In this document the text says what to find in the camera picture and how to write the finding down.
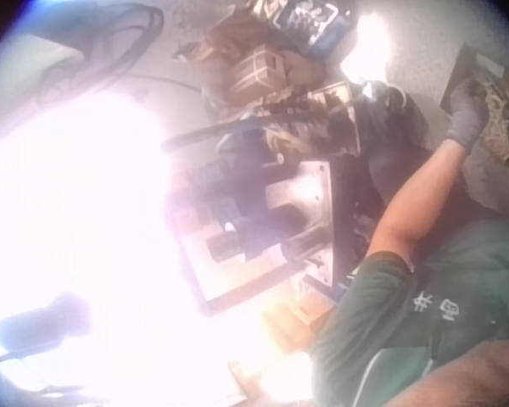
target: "floor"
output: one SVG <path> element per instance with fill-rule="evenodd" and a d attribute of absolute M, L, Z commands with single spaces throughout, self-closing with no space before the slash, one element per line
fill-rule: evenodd
<path fill-rule="evenodd" d="M 196 66 L 171 62 L 169 57 L 178 45 L 202 37 L 222 10 L 242 0 L 204 0 L 180 2 L 152 0 L 166 14 L 165 32 L 145 59 L 134 69 L 139 73 L 168 76 L 199 84 L 203 73 Z M 389 81 L 409 92 L 427 117 L 429 148 L 437 146 L 445 134 L 448 118 L 439 109 L 456 55 L 464 42 L 492 55 L 509 66 L 509 25 L 499 11 L 487 2 L 464 0 L 359 0 L 360 14 L 376 12 L 387 24 L 392 40 L 388 63 Z M 343 58 L 339 51 L 329 59 L 337 65 Z M 148 87 L 140 82 L 139 86 Z M 167 136 L 209 124 L 196 94 L 177 92 L 162 85 L 151 86 L 151 98 L 162 112 Z M 200 145 L 177 157 L 177 165 L 205 161 L 207 146 Z M 509 215 L 509 170 L 497 163 L 488 152 L 476 146 L 464 167 L 470 194 L 482 204 Z"/>

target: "metal plate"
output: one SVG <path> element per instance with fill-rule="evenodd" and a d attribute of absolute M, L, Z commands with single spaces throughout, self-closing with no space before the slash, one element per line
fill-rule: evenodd
<path fill-rule="evenodd" d="M 332 183 L 330 164 L 327 161 L 302 161 L 298 175 L 292 180 L 281 181 L 266 187 L 266 198 L 271 208 L 292 204 L 308 220 L 307 227 L 321 226 L 329 237 L 333 236 Z M 333 247 L 329 244 L 315 252 L 310 258 L 320 265 L 307 265 L 305 272 L 319 282 L 332 286 Z"/>

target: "gray glove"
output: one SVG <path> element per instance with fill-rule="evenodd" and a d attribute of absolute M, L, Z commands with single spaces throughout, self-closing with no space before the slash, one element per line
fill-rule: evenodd
<path fill-rule="evenodd" d="M 447 138 L 459 142 L 468 153 L 489 119 L 486 91 L 473 79 L 461 81 L 450 95 L 452 122 Z"/>

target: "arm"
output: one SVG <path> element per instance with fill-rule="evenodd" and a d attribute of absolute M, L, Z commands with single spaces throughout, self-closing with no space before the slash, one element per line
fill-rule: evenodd
<path fill-rule="evenodd" d="M 484 342 L 413 384 L 387 407 L 509 406 L 509 342 Z"/>
<path fill-rule="evenodd" d="M 458 142 L 444 140 L 398 191 L 378 224 L 367 254 L 389 251 L 409 263 L 416 243 L 434 227 L 466 156 L 466 149 Z"/>
<path fill-rule="evenodd" d="M 484 90 L 473 80 L 464 80 L 453 91 L 447 138 L 390 202 L 367 255 L 389 251 L 411 263 L 414 248 L 435 226 L 462 163 L 486 125 L 484 98 Z"/>

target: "man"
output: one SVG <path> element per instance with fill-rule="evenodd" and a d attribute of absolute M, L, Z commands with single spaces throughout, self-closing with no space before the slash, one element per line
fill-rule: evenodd
<path fill-rule="evenodd" d="M 484 342 L 414 384 L 387 407 L 509 407 L 509 341 Z"/>
<path fill-rule="evenodd" d="M 412 145 L 369 157 L 388 207 L 355 281 L 312 349 L 321 407 L 357 406 L 367 367 L 382 349 L 426 348 L 431 363 L 444 365 L 484 340 L 509 339 L 509 220 L 456 183 L 488 119 L 480 88 L 465 80 L 453 91 L 450 129 L 429 159 Z M 405 361 L 391 367 L 399 375 Z M 402 389 L 376 397 L 370 407 Z"/>

